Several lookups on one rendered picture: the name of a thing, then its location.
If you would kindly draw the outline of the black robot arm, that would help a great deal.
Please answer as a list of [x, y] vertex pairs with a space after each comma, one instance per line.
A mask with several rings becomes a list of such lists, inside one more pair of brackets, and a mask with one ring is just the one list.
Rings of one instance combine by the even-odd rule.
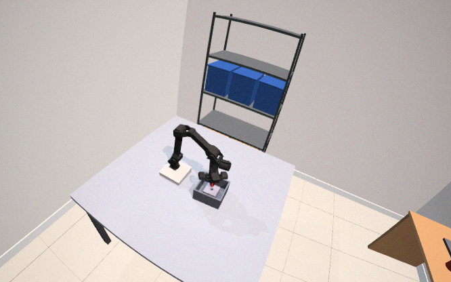
[[[224, 160], [220, 150], [216, 146], [209, 144], [193, 127], [180, 124], [173, 130], [173, 135], [175, 137], [174, 152], [168, 160], [169, 168], [172, 170], [176, 171], [181, 166], [179, 162], [183, 158], [183, 154], [180, 152], [183, 137], [191, 137], [205, 151], [207, 159], [210, 160], [209, 167], [213, 169], [219, 167], [219, 169], [227, 172], [230, 170], [231, 162]], [[223, 180], [223, 175], [220, 175], [218, 171], [216, 173], [210, 172], [209, 177], [212, 183], [219, 183], [219, 181]]]

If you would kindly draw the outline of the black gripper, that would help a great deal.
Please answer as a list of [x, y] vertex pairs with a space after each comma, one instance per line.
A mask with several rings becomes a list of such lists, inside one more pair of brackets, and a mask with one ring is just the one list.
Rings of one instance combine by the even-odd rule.
[[[209, 184], [211, 186], [211, 178], [209, 177], [209, 174], [210, 174], [210, 172], [216, 173], [217, 171], [218, 171], [218, 168], [213, 169], [213, 168], [209, 167], [209, 173], [208, 174], [205, 174], [205, 172], [199, 172], [198, 173], [199, 180], [204, 180], [205, 177], [206, 177], [206, 180], [209, 181]], [[223, 179], [228, 179], [227, 172], [221, 172], [220, 175], [223, 175]]]

